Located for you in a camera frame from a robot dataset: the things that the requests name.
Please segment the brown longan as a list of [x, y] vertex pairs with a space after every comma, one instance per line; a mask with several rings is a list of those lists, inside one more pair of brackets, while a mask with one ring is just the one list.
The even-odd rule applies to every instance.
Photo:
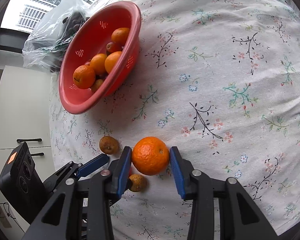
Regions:
[[103, 153], [112, 155], [119, 151], [119, 143], [111, 136], [104, 136], [99, 141], [99, 148]]
[[132, 174], [129, 177], [131, 184], [129, 190], [132, 192], [141, 192], [144, 191], [147, 187], [147, 180], [144, 176], [140, 174]]
[[90, 87], [92, 93], [95, 93], [100, 87], [101, 85], [104, 83], [103, 79], [97, 79], [94, 84]]

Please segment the bumpy top mandarin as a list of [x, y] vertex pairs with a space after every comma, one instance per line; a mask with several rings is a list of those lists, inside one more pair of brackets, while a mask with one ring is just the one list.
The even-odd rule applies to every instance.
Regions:
[[162, 172], [170, 162], [166, 144], [157, 137], [145, 137], [132, 149], [131, 160], [138, 172], [154, 176]]

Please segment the mandarin with stem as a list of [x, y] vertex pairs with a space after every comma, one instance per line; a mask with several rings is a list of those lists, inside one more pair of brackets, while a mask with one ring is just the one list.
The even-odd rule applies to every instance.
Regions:
[[90, 88], [96, 80], [94, 69], [89, 65], [79, 66], [73, 73], [73, 82], [79, 89]]

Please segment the smooth orange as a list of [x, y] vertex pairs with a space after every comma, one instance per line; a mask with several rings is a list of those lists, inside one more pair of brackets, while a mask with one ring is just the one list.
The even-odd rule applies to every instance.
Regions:
[[90, 67], [94, 70], [96, 75], [103, 75], [106, 73], [104, 62], [107, 58], [106, 54], [97, 54], [90, 61]]

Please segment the lone front orange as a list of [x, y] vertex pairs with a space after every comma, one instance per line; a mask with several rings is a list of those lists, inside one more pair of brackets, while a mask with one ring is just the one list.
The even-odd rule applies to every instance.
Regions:
[[117, 63], [118, 59], [121, 56], [121, 51], [115, 51], [114, 53], [111, 53], [104, 62], [105, 70], [108, 74], [111, 73], [112, 69], [114, 68], [115, 64]]

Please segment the clear plastic bag of chestnuts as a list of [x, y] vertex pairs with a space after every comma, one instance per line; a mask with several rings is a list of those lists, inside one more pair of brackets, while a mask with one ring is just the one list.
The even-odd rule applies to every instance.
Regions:
[[22, 49], [23, 68], [59, 72], [68, 46], [88, 20], [82, 0], [61, 0], [28, 36]]

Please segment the red plastic colander bowl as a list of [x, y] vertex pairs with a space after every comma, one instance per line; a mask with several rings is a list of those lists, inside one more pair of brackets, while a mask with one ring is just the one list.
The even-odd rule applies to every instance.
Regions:
[[67, 48], [59, 76], [66, 111], [81, 114], [115, 92], [134, 68], [141, 12], [135, 3], [112, 3], [95, 13]]

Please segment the floral white tablecloth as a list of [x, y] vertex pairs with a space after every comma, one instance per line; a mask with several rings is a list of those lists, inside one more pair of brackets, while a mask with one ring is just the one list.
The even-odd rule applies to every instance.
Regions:
[[101, 137], [177, 146], [208, 176], [234, 177], [276, 233], [300, 222], [300, 18], [283, 0], [97, 0], [141, 11], [138, 63], [84, 114], [50, 90], [53, 161], [85, 163]]

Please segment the black window frame left post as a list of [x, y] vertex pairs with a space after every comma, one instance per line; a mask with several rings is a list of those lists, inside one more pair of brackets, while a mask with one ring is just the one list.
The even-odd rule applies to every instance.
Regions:
[[21, 54], [28, 37], [29, 33], [0, 28], [0, 50]]

